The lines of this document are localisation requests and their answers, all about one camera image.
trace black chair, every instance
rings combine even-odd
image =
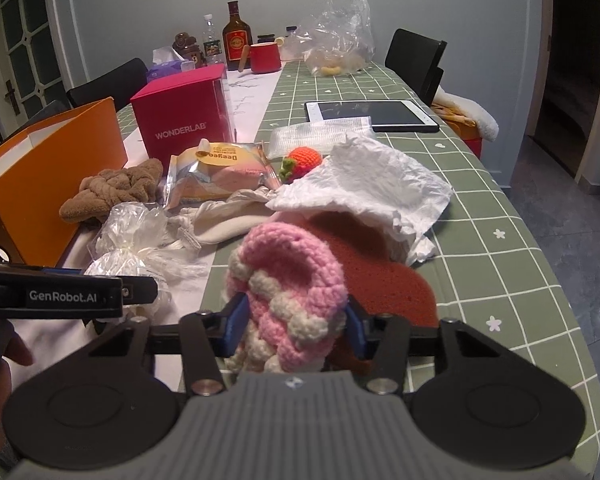
[[[44,119],[48,119],[49,117],[53,117],[55,115],[61,114],[62,112],[65,112],[67,110],[70,110],[70,108],[64,101],[55,99],[55,100],[51,101],[47,106],[42,108],[42,110],[40,110],[37,114],[35,114],[32,118],[30,118],[26,123],[24,123],[21,127],[19,127],[15,132],[13,132],[12,135],[18,134],[22,130],[24,130],[25,128],[29,128],[33,124],[39,123],[40,121],[43,121]]]
[[[93,81],[71,88],[66,96],[74,107],[113,97],[119,111],[146,85],[146,72],[144,62],[136,57]]]
[[[427,105],[428,96],[433,99],[438,83],[442,78],[442,69],[438,72],[438,63],[445,51],[446,41],[432,40],[415,32],[399,28],[391,40],[384,65],[390,68],[409,85],[418,97]]]

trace orange crocheted ball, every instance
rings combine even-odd
[[[313,148],[301,146],[292,150],[283,160],[280,170],[282,182],[291,182],[309,173],[313,168],[320,166],[322,155]]]

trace pink knitted item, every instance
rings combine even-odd
[[[318,371],[344,328],[347,289],[326,243],[292,224],[251,229],[229,256],[226,296],[245,292],[251,320],[231,370]]]

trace tablet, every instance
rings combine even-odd
[[[309,121],[371,117],[375,132],[433,133],[440,126],[413,101],[320,101],[304,104]]]

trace marble floor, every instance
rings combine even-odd
[[[509,198],[558,277],[600,380],[600,195],[584,194],[569,174],[527,137]],[[600,458],[595,478],[600,480]]]

